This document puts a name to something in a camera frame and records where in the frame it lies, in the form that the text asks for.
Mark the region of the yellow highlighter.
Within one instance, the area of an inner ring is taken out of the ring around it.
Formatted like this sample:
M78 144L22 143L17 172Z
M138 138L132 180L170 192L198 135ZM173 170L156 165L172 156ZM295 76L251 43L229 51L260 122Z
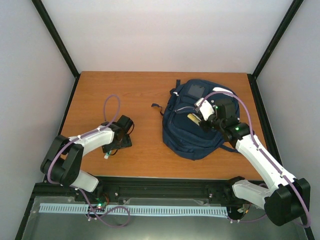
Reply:
M200 125L201 119L193 113L189 113L187 117L196 125Z

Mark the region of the green white glue stick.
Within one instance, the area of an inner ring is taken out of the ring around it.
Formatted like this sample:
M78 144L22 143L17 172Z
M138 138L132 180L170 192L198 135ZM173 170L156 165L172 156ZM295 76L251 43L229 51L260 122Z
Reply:
M107 160L109 158L109 156L111 155L111 151L105 153L104 158Z

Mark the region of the navy blue student backpack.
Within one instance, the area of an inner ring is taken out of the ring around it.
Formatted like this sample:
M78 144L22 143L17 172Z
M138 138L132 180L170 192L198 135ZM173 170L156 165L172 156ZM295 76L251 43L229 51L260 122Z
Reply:
M204 131L197 123L188 118L189 114L199 116L195 103L211 92L226 90L235 94L230 88L218 83L190 79L186 83L176 80L175 87L169 91L170 98L162 116L162 141L178 156L189 160L201 160L213 151L221 148L231 153L236 149L224 145L223 135L215 130Z

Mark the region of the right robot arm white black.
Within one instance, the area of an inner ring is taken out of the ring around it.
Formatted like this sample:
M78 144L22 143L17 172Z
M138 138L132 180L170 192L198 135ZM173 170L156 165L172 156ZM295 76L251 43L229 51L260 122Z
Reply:
M240 122L232 100L223 98L211 105L204 97L195 103L195 107L201 115L200 125L222 133L225 140L251 163L266 184L266 187L262 187L245 179L238 180L232 184L235 197L263 209L276 226L305 216L305 223L300 226L310 227L309 182L305 178L296 178L275 160L254 134L252 123Z

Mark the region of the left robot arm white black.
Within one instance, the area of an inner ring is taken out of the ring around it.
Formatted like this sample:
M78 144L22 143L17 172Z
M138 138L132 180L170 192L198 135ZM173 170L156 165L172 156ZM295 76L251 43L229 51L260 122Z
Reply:
M104 158L107 159L118 150L131 147L130 134L134 126L129 117L122 115L118 121L104 122L82 135L58 135L53 140L40 171L50 183L82 189L92 201L99 201L103 198L104 188L99 185L95 176L81 170L82 159L98 148L102 149Z

